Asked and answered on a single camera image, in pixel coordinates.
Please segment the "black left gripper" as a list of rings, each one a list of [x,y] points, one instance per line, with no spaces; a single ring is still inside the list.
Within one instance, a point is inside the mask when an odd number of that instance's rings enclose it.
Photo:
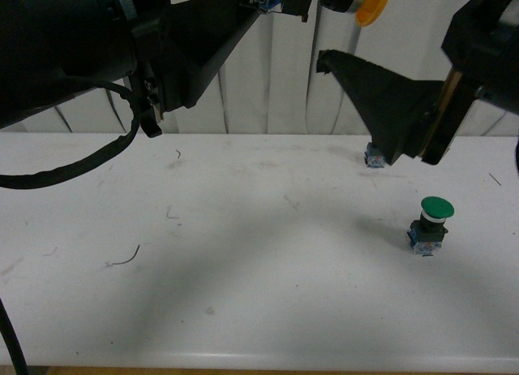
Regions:
[[[166,112],[196,105],[260,14],[239,0],[121,0],[134,44],[128,82],[140,127],[162,134]]]

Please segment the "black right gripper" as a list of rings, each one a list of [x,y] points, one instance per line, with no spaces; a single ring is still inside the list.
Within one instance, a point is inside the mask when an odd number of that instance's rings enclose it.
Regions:
[[[469,0],[441,48],[452,64],[444,86],[338,50],[319,52],[316,71],[334,75],[388,164],[403,154],[438,164],[474,101],[518,114],[518,0]]]

